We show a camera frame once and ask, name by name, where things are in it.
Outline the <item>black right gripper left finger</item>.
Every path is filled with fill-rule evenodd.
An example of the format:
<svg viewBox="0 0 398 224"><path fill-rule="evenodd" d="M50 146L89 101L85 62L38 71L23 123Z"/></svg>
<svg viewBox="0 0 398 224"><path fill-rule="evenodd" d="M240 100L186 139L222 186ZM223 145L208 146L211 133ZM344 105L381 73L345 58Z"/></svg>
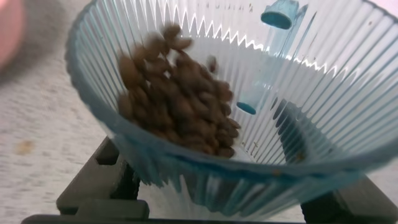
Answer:
<svg viewBox="0 0 398 224"><path fill-rule="evenodd" d="M146 220L148 204L137 198L140 179L105 138L56 201L62 215Z"/></svg>

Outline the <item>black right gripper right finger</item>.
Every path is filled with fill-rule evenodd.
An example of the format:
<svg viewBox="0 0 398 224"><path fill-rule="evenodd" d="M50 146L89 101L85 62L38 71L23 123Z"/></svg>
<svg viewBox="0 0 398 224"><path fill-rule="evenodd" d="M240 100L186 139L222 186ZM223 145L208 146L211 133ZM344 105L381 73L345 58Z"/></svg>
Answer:
<svg viewBox="0 0 398 224"><path fill-rule="evenodd" d="M307 134L315 127L303 129L304 115L295 104L286 100L274 102L273 119L288 163L303 162L309 155ZM307 223L395 223L397 206L367 176L345 188L323 194L301 203Z"/></svg>

